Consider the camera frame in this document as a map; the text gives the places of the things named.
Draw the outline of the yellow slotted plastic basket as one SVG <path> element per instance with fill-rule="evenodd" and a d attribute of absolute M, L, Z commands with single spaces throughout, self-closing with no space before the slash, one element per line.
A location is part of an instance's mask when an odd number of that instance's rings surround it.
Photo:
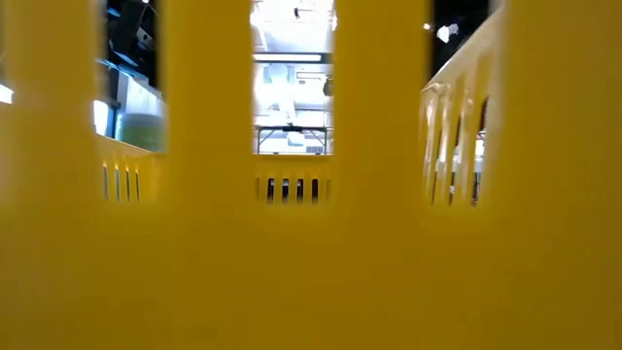
<path fill-rule="evenodd" d="M 161 0 L 165 153 L 97 0 L 0 0 L 0 350 L 622 350 L 622 0 L 335 0 L 334 151 L 252 150 L 250 0 Z"/>

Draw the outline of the long ceiling light fixture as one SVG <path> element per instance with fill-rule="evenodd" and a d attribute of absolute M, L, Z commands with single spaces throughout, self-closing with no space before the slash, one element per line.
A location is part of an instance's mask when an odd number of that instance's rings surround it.
<path fill-rule="evenodd" d="M 253 61 L 261 63 L 332 64 L 332 54 L 329 52 L 255 52 Z"/>

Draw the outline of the green wipes canister white lid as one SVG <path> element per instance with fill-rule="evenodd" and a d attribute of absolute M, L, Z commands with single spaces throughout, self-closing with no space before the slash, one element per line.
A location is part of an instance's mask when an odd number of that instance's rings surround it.
<path fill-rule="evenodd" d="M 165 119 L 151 114 L 126 113 L 118 118 L 116 139 L 151 151 L 165 150 Z"/>

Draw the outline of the black metal frame stand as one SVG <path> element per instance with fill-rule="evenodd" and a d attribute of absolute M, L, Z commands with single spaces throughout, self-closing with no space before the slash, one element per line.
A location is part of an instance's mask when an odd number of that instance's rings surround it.
<path fill-rule="evenodd" d="M 256 125 L 253 151 L 258 155 L 329 156 L 334 130 L 325 126 Z"/>

